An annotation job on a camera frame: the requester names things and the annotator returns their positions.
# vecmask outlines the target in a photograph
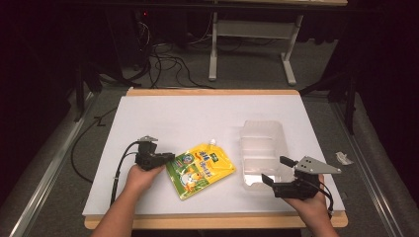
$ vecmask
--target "transparent plastic tray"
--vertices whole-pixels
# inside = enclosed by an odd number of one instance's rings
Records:
[[[293,180],[293,169],[281,164],[280,156],[289,156],[283,126],[276,120],[248,120],[240,130],[244,188],[271,191],[262,182],[265,174],[276,183]]]

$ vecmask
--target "white metal stand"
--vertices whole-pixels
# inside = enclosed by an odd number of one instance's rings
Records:
[[[286,71],[287,80],[290,86],[296,84],[293,76],[293,69],[290,64],[291,53],[298,36],[302,22],[302,15],[297,16],[294,23],[269,23],[269,22],[249,22],[249,21],[226,21],[218,20],[217,13],[212,17],[212,48],[209,61],[209,80],[216,80],[216,38],[244,37],[244,38],[265,38],[265,39],[286,39],[289,40],[286,52],[281,53],[281,60]]]

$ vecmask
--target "white board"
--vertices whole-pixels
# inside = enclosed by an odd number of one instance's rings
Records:
[[[163,171],[138,202],[136,214],[293,211],[281,198],[275,198],[273,192],[245,190],[239,131],[247,120],[280,121],[290,158],[300,160],[311,156],[325,162],[299,95],[122,97],[83,215],[105,214],[121,157],[132,142],[144,135],[159,139],[156,152],[176,155],[214,138],[237,170],[185,200],[179,199]],[[133,163],[134,155],[126,157],[117,195]],[[325,175],[325,184],[333,195],[334,209],[344,210],[330,175]]]

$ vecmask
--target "human arm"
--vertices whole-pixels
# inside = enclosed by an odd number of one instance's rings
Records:
[[[92,236],[130,236],[135,205],[141,195],[151,187],[154,178],[164,166],[143,171],[133,165],[128,172],[126,185],[111,205]]]
[[[319,175],[319,180],[324,184],[323,175]],[[315,237],[335,237],[339,236],[330,222],[329,213],[326,206],[326,197],[318,192],[313,198],[305,200],[297,198],[284,198],[291,205],[299,217],[304,221],[307,228]]]

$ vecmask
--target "human hand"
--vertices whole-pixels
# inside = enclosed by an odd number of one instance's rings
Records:
[[[149,171],[142,170],[138,165],[133,165],[128,172],[126,177],[126,186],[124,192],[130,192],[139,198],[139,196],[148,190],[154,178],[164,170],[165,166],[160,166]]]
[[[323,175],[319,175],[318,179],[324,184]],[[314,236],[337,236],[330,222],[326,197],[322,192],[318,192],[313,198],[305,200],[284,198],[284,201],[298,212],[299,217]]]

